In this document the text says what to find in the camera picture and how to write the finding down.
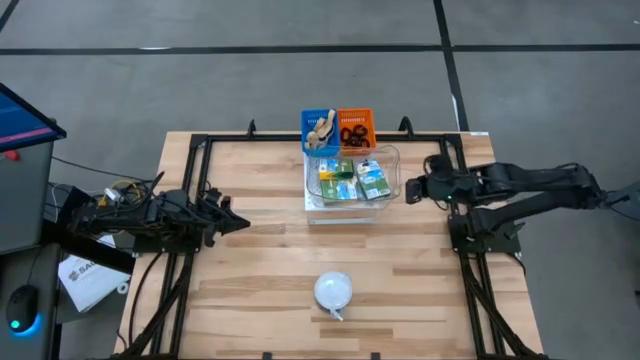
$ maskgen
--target clear plastic bin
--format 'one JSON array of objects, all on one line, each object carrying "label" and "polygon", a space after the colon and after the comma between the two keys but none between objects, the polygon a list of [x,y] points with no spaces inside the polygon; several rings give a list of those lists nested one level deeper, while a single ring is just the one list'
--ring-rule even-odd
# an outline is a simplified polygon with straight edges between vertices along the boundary
[{"label": "clear plastic bin", "polygon": [[[393,199],[400,195],[402,181],[400,179],[400,152],[398,149],[391,145],[385,145],[375,149],[366,149],[366,152],[363,152],[363,149],[354,150],[356,151],[353,151],[349,155],[307,156],[305,159],[305,186],[314,207],[326,209],[381,210],[386,208]],[[322,160],[336,158],[352,160],[354,165],[353,176],[356,178],[358,177],[356,172],[358,164],[367,160],[377,161],[387,181],[390,193],[386,196],[373,199],[368,199],[364,192],[359,193],[358,199],[354,200],[335,200],[334,198],[325,197],[322,193],[318,169]]]}]

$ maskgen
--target blue light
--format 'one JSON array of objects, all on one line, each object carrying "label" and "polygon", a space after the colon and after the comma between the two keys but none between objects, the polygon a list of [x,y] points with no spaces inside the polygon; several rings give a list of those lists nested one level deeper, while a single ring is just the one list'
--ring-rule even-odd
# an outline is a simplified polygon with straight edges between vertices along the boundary
[{"label": "blue light", "polygon": [[36,315],[36,319],[33,321],[33,325],[31,325],[30,328],[28,328],[27,330],[22,331],[22,332],[14,332],[14,331],[12,331],[12,333],[16,337],[31,337],[31,336],[35,335],[40,330],[40,328],[42,327],[42,321],[43,321],[42,320],[42,314],[38,313]]}]

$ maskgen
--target computer mouse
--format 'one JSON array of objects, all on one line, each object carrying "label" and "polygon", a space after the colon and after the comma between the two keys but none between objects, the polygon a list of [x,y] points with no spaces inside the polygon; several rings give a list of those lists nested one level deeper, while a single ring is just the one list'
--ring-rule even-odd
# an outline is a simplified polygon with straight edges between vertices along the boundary
[{"label": "computer mouse", "polygon": [[7,303],[7,323],[14,333],[31,327],[38,314],[38,289],[32,285],[17,288]]}]

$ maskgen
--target blue plastic basket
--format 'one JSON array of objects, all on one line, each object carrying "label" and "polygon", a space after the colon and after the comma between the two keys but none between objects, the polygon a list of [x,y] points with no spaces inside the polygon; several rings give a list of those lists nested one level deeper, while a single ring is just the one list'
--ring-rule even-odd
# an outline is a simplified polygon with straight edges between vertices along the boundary
[{"label": "blue plastic basket", "polygon": [[313,130],[313,127],[321,117],[329,118],[329,109],[313,109],[302,110],[300,114],[300,130],[302,138],[300,139],[302,151],[309,156],[333,156],[340,151],[340,131],[338,129],[338,114],[333,118],[333,133],[329,137],[327,146],[318,150],[307,150],[304,143],[307,141],[307,134]]}]

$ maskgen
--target wooden tabletop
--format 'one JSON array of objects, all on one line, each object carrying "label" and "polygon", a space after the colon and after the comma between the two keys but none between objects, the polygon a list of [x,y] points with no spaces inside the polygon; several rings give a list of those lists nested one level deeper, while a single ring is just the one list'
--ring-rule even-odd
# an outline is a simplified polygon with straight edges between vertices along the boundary
[{"label": "wooden tabletop", "polygon": [[[180,188],[192,133],[167,134],[157,191]],[[462,133],[469,166],[494,161],[489,137]],[[435,143],[391,143],[402,179],[422,173]],[[198,154],[196,164],[202,154]],[[251,227],[218,238],[195,257],[180,358],[474,358],[460,264],[432,201],[409,206],[404,194],[369,225],[307,225],[298,142],[214,143],[209,180],[232,196]],[[158,306],[166,255],[151,270],[137,306],[134,337]],[[153,254],[139,258],[120,332],[127,334],[133,294]],[[502,254],[487,256],[497,306],[515,332],[541,352],[526,281]],[[176,276],[181,263],[178,264]],[[314,301],[317,277],[348,273],[353,298],[344,322]],[[492,351],[481,311],[487,351]],[[173,313],[165,325],[168,350]],[[122,351],[118,343],[115,351]]]}]

